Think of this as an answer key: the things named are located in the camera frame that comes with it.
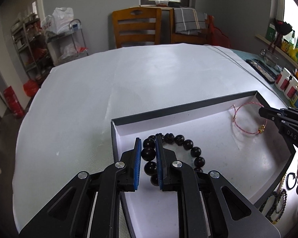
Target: shallow white box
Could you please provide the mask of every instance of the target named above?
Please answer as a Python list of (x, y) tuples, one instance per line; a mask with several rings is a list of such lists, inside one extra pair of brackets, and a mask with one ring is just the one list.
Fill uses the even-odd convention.
[[(217, 170), (251, 203), (259, 207), (281, 181), (289, 167), (295, 149), (268, 121), (263, 133), (249, 135), (233, 123), (233, 104), (260, 102), (269, 106), (257, 91), (234, 94), (186, 105), (113, 119), (111, 134), (115, 161), (124, 151), (162, 132), (184, 135), (202, 150), (205, 173)], [(236, 121), (245, 130), (256, 132), (265, 123), (258, 114), (258, 105), (245, 105)], [(176, 153), (177, 159), (190, 164), (194, 158), (176, 144), (164, 144)], [(121, 203), (131, 236), (168, 238), (179, 237), (176, 192), (162, 192), (150, 183), (141, 160), (139, 187), (136, 192), (122, 193)]]

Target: black gold beaded bracelet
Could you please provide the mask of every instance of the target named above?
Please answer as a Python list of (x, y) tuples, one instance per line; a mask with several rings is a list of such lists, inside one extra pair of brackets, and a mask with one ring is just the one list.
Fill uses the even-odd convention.
[(193, 147), (192, 140), (185, 140), (183, 135), (174, 136), (172, 133), (157, 133), (156, 135), (150, 135), (147, 139), (144, 140), (141, 151), (141, 157), (143, 160), (148, 161), (144, 166), (144, 171), (150, 177), (150, 182), (154, 186), (158, 186), (158, 175), (157, 175), (157, 164), (152, 160), (156, 157), (155, 151), (155, 138), (160, 136), (162, 142), (167, 144), (177, 144), (178, 146), (183, 146), (185, 150), (190, 150), (190, 154), (194, 159), (194, 170), (197, 172), (203, 172), (202, 167), (205, 165), (205, 159), (201, 157), (201, 149), (199, 147)]

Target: white plastic bag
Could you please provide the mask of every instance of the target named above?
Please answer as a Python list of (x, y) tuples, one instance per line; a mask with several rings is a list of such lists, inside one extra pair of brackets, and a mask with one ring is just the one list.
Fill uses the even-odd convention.
[[(77, 52), (79, 52), (81, 50), (81, 46), (76, 41), (74, 41), (74, 42), (75, 42)], [(76, 55), (76, 50), (75, 50), (73, 42), (71, 42), (69, 45), (67, 45), (65, 47), (61, 47), (61, 53), (62, 53), (62, 55), (60, 57), (61, 59), (65, 59), (66, 57)]]
[(55, 8), (52, 15), (48, 15), (41, 22), (41, 27), (45, 31), (60, 34), (70, 30), (70, 21), (74, 19), (72, 8)]

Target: gray cord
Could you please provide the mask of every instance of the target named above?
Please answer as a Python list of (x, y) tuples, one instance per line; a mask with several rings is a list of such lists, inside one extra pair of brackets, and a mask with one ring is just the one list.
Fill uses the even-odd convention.
[[(211, 45), (204, 45), (204, 46), (206, 46), (206, 47), (208, 47), (208, 48), (210, 48), (210, 47), (213, 47), (213, 48), (215, 48), (215, 49), (217, 49), (218, 51), (220, 51), (221, 53), (219, 53), (219, 52), (217, 52), (217, 51), (215, 51), (215, 50), (213, 50), (213, 49), (211, 49), (211, 50), (213, 50), (213, 51), (215, 51), (216, 53), (218, 53), (218, 54), (220, 54), (220, 55), (222, 55), (223, 57), (225, 57), (226, 59), (230, 59), (230, 61), (232, 61), (233, 63), (235, 63), (238, 67), (240, 67), (240, 68), (242, 68), (244, 71), (246, 71), (248, 74), (250, 74), (250, 75), (252, 75), (255, 79), (257, 79), (261, 84), (263, 84), (268, 90), (270, 90), (274, 95), (276, 95), (278, 98), (279, 98), (279, 95), (273, 90), (273, 89), (271, 89), (271, 88), (269, 88), (268, 86), (266, 86), (266, 84), (262, 81), (262, 80), (260, 80), (257, 76), (255, 76), (254, 74), (252, 74), (252, 73), (250, 73), (248, 70), (246, 70), (242, 65), (240, 65), (236, 60), (234, 60), (232, 57), (230, 57), (228, 54), (226, 54), (225, 52), (223, 52), (222, 50), (220, 50), (220, 49), (218, 49), (217, 47), (214, 47), (214, 46), (211, 46)], [(288, 107), (288, 105), (286, 105), (286, 103), (282, 100), (282, 99), (280, 99), (282, 102), (283, 102), (283, 104), (286, 106), (286, 107)]]

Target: wooden chair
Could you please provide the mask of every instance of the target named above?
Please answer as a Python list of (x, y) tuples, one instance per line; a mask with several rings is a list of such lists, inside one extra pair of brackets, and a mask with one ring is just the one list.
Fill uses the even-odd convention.
[[(156, 19), (156, 22), (149, 22), (149, 19)], [(135, 7), (114, 11), (112, 13), (112, 23), (117, 48), (121, 48), (121, 44), (127, 42), (154, 42), (155, 45), (160, 44), (161, 9), (159, 8)], [(155, 30), (155, 34), (146, 34), (146, 30)]]
[(188, 43), (188, 44), (197, 44), (197, 45), (211, 45), (212, 44), (212, 34), (213, 34), (213, 21), (214, 17), (208, 15), (208, 19), (205, 20), (205, 23), (208, 24), (208, 28), (201, 29), (201, 33), (197, 36), (179, 34), (175, 32), (175, 23), (174, 23), (174, 10), (170, 10), (170, 43)]

